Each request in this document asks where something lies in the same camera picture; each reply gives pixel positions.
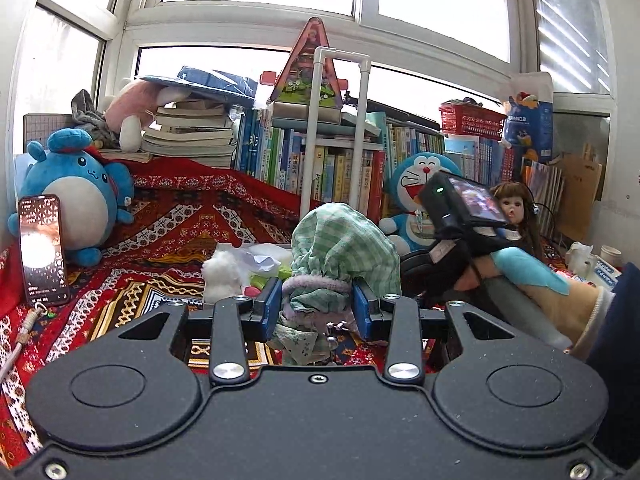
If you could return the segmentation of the right forearm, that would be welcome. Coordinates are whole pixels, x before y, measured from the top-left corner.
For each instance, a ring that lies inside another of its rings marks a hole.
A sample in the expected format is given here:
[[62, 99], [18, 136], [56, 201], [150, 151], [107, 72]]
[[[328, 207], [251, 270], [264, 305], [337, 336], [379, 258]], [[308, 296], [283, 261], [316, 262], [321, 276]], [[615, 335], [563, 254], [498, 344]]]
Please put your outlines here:
[[552, 271], [517, 247], [493, 252], [503, 278], [541, 308], [608, 388], [596, 447], [628, 467], [639, 459], [639, 268], [627, 263], [613, 289]]

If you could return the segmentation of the right hand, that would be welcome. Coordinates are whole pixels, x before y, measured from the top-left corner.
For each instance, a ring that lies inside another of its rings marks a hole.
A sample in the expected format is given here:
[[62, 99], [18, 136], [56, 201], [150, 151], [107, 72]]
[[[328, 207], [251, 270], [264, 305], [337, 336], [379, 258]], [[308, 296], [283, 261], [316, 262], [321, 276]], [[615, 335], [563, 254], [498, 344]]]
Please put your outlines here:
[[496, 278], [500, 275], [501, 271], [496, 267], [491, 255], [476, 258], [454, 283], [454, 290], [466, 292], [480, 287], [488, 278]]

